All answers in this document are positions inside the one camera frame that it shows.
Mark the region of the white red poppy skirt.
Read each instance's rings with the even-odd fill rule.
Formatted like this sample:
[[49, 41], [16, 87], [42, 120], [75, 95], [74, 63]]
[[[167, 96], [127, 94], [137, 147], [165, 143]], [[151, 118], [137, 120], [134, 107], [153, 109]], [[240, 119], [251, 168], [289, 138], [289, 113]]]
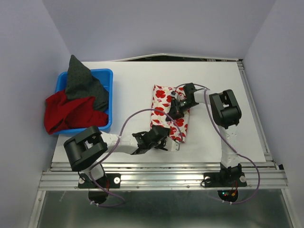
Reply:
[[[185, 93], [183, 91], [183, 87], [179, 86], [177, 88], [170, 87], [170, 86], [160, 86], [154, 85], [153, 92], [152, 92], [152, 109], [160, 110], [165, 113], [169, 113], [171, 107], [171, 93], [176, 92], [178, 99], [184, 99]], [[165, 128], [170, 128], [170, 138], [176, 140], [178, 142], [181, 141], [182, 135], [182, 142], [185, 143], [187, 130], [188, 130], [188, 123], [190, 117], [190, 111], [188, 110], [184, 117], [175, 120], [176, 124], [178, 125], [179, 129], [181, 130], [181, 134], [178, 128], [172, 123], [172, 121], [166, 121], [166, 115], [157, 111], [151, 111], [151, 123], [150, 126], [159, 125]]]

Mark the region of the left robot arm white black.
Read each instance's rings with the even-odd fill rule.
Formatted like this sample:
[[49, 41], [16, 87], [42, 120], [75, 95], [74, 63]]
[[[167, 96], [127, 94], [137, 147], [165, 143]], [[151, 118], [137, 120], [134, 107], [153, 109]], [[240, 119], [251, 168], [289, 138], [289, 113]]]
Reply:
[[153, 126], [150, 131], [119, 136], [104, 133], [91, 126], [64, 143], [72, 171], [86, 175], [95, 187], [105, 184], [105, 172], [97, 160], [106, 153], [120, 152], [129, 155], [145, 154], [151, 149], [174, 151], [178, 144], [169, 137], [170, 130]]

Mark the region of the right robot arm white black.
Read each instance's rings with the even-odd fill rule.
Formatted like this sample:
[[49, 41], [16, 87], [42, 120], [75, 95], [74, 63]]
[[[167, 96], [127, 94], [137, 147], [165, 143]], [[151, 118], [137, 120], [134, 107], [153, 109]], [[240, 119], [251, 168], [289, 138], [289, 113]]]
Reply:
[[223, 185], [230, 185], [242, 173], [238, 152], [236, 151], [237, 126], [242, 117], [241, 109], [232, 90], [215, 93], [206, 87], [197, 89], [193, 83], [183, 87], [185, 98], [178, 98], [171, 92], [169, 117], [176, 120], [183, 117], [187, 110], [204, 103], [213, 127], [221, 138], [220, 171], [215, 173]]

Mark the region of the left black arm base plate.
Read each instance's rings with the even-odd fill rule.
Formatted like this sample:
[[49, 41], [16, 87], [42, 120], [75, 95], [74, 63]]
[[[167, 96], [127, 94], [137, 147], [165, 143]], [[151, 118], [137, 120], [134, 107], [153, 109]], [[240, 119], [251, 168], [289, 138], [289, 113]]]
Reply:
[[[121, 183], [121, 175], [119, 173], [107, 173], [102, 178], [96, 180], [96, 182], [105, 189], [119, 189]], [[78, 180], [78, 188], [79, 189], [97, 189], [98, 186], [90, 180], [90, 178], [84, 174], [79, 174]]]

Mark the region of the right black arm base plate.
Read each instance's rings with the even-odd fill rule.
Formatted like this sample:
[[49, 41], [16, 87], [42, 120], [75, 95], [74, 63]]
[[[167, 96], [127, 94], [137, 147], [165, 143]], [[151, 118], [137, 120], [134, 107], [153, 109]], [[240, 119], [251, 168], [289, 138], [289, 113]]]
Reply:
[[200, 185], [205, 188], [228, 188], [246, 187], [247, 182], [244, 173], [236, 175], [220, 174], [220, 172], [203, 173], [203, 180]]

